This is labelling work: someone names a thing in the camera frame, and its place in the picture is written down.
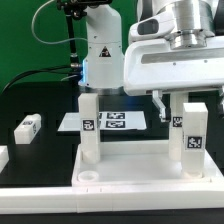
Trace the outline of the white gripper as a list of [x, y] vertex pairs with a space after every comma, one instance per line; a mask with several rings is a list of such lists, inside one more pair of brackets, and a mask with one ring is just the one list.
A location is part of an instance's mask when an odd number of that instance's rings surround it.
[[184, 39], [173, 43], [174, 17], [161, 13], [133, 24], [124, 58], [124, 91], [129, 95], [152, 93], [162, 122], [171, 121], [163, 93], [219, 89], [218, 113], [224, 117], [224, 36], [204, 31], [177, 32]]

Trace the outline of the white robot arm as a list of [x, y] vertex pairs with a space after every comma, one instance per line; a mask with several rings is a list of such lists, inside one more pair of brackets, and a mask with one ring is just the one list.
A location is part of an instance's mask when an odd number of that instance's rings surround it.
[[103, 94], [122, 87], [132, 96], [152, 96], [160, 119], [172, 110], [162, 96], [221, 90], [224, 93], [224, 36], [214, 17], [219, 0], [139, 0], [138, 22], [121, 49], [119, 14], [109, 6], [87, 10], [88, 54], [80, 86]]

